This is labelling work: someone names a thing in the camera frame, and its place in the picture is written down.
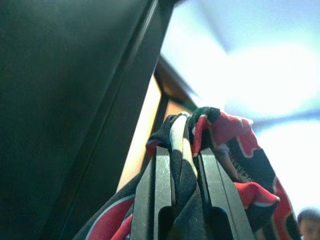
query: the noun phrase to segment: red and black fabric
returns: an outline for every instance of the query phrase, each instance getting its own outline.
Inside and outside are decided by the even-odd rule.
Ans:
[[[290,201],[264,151],[252,122],[217,108],[202,107],[192,116],[168,116],[147,143],[151,157],[156,146],[169,149],[176,207],[167,239],[206,239],[197,169],[193,163],[210,147],[238,189],[257,240],[298,240],[299,229]],[[141,174],[112,197],[79,231],[75,239],[123,240],[130,237],[134,194]]]

